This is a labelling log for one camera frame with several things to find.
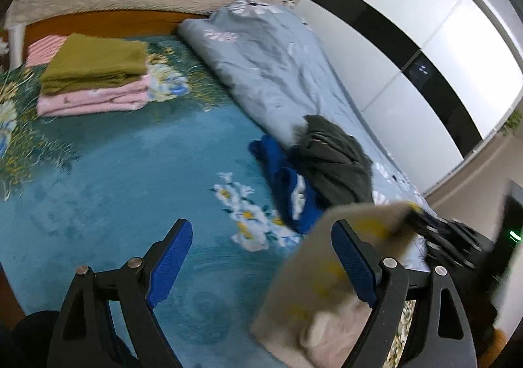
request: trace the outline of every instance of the black stripe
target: black stripe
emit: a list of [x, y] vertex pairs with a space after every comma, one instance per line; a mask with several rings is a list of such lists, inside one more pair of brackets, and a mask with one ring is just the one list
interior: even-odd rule
[[422, 52], [404, 69], [403, 74], [445, 125], [461, 155], [467, 156], [481, 142], [481, 135], [445, 77]]
[[392, 21], [363, 0], [312, 0], [356, 29], [402, 69], [419, 47]]

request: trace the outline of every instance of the metal screw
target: metal screw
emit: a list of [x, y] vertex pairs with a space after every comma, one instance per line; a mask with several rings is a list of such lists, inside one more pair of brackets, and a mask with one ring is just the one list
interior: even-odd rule
[[447, 270], [443, 267], [443, 266], [436, 266], [436, 268], [434, 269], [434, 271], [439, 275], [439, 276], [445, 276], [447, 274]]
[[76, 268], [76, 274], [77, 275], [85, 275], [89, 271], [89, 266], [82, 265]]
[[133, 257], [133, 258], [130, 258], [129, 261], [127, 261], [127, 266], [129, 266], [129, 268], [136, 269], [136, 268], [139, 268], [141, 265], [142, 265], [142, 259], [139, 257]]
[[383, 259], [383, 264], [387, 267], [387, 268], [395, 268], [397, 266], [397, 261], [394, 260], [392, 257], [387, 257], [387, 258], [384, 258]]

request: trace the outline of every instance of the bed post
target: bed post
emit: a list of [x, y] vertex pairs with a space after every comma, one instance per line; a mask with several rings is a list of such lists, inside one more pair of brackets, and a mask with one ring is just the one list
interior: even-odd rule
[[22, 65], [24, 58], [25, 24], [15, 24], [8, 30], [9, 35], [9, 69]]

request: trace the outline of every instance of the blue finger pad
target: blue finger pad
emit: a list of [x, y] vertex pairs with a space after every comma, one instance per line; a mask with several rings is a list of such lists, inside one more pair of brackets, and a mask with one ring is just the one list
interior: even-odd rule
[[163, 302], [169, 295], [192, 243], [193, 225], [186, 221], [151, 272], [150, 287], [145, 298], [151, 308]]
[[374, 307], [378, 301], [375, 277], [339, 222], [334, 223], [330, 240], [358, 298], [368, 303], [371, 308]]

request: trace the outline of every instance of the pink towel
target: pink towel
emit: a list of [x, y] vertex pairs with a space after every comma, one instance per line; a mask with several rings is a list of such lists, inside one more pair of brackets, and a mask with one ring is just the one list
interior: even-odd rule
[[52, 34], [32, 43], [28, 47], [25, 66], [33, 67], [35, 65], [49, 64], [66, 40], [67, 36]]
[[78, 90], [60, 95], [40, 95], [37, 114], [43, 117], [103, 113], [107, 111], [133, 111], [149, 101], [147, 88], [150, 76], [142, 76], [124, 86], [92, 90]]

